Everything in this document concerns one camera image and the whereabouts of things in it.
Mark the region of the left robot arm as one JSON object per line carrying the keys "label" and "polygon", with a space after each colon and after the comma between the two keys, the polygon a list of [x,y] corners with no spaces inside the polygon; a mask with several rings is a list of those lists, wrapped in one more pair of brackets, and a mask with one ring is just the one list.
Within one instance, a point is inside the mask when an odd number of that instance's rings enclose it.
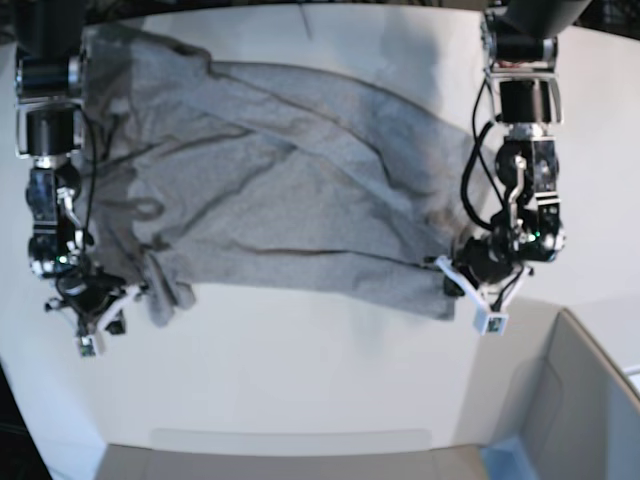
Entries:
{"label": "left robot arm", "polygon": [[[472,223],[483,231],[448,256],[431,259],[451,297],[468,296],[482,334],[502,334],[511,303],[536,263],[554,261],[566,244],[558,193],[560,173],[552,126],[563,120],[556,72],[558,37],[587,9],[586,1],[492,1],[481,20],[484,80],[492,114],[473,129],[460,196]],[[505,128],[490,183],[500,209],[483,220],[470,199],[475,166],[495,126]]]}

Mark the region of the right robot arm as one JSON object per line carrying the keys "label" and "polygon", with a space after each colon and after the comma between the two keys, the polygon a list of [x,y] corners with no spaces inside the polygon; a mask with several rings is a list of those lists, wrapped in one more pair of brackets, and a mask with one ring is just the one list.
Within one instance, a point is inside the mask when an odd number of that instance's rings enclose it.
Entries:
{"label": "right robot arm", "polygon": [[140,295],[89,255],[90,218],[75,203],[82,180],[73,162],[96,144],[83,108],[88,54],[84,1],[12,1],[16,38],[16,155],[31,163],[26,202],[33,229],[28,243],[31,271],[57,292],[44,308],[71,310],[81,354],[94,356],[101,332],[126,331],[124,306]]}

